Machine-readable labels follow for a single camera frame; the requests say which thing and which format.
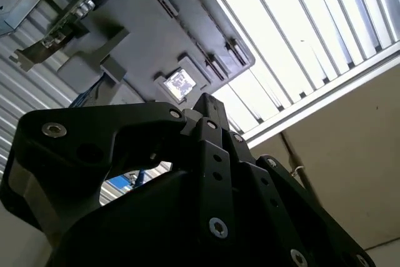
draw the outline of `gray metal panel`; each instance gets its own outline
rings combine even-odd
[[[64,53],[59,51],[28,73],[9,59],[16,49],[40,40],[56,16],[56,11],[41,1],[15,33],[0,38],[0,171],[22,115],[35,109],[66,107],[77,96],[56,74],[68,58]]]
[[[205,57],[196,47],[192,39],[182,29],[187,28],[196,41],[201,44],[206,53],[214,53],[217,60],[229,68],[229,79],[246,70],[237,66],[225,48],[225,39],[217,27],[202,8],[198,0],[169,0],[178,11],[179,21],[170,18],[156,0],[109,0],[103,7],[91,12],[86,18],[97,27],[104,30],[116,26],[124,26],[130,35],[113,49],[113,58],[127,70],[126,80],[145,100],[170,101],[164,91],[157,90],[154,80],[158,73],[165,77],[179,67],[181,56],[187,54],[193,63],[204,73]],[[225,35],[239,41],[243,47],[241,37],[227,21],[226,17],[217,13],[218,5],[215,0],[202,0],[207,10],[211,11],[214,19],[222,28]],[[246,49],[246,54],[253,65],[254,59]],[[215,80],[212,84],[199,91],[193,90],[186,98],[186,102],[179,104],[180,108],[190,108],[203,92],[213,92],[220,88],[227,80]]]

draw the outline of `black mechanical part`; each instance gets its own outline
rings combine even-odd
[[[146,263],[375,266],[276,159],[251,156],[221,102],[203,94],[194,109],[146,103],[21,118],[0,199],[45,233],[48,266],[125,266],[133,251]],[[161,160],[170,172],[100,207],[105,179]]]

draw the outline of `slot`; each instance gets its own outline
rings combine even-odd
[[[162,10],[171,18],[174,19],[178,15],[178,11],[174,8],[169,0],[156,0]]]
[[[235,40],[233,40],[231,43],[226,43],[226,49],[233,60],[236,63],[239,63],[240,66],[246,67],[249,65],[248,57]]]
[[[169,17],[171,17],[171,18],[175,17],[174,13],[172,12],[172,10],[169,8],[168,4],[166,4],[166,2],[164,0],[157,0],[157,1],[162,6],[162,8],[165,9],[165,11],[169,15]]]

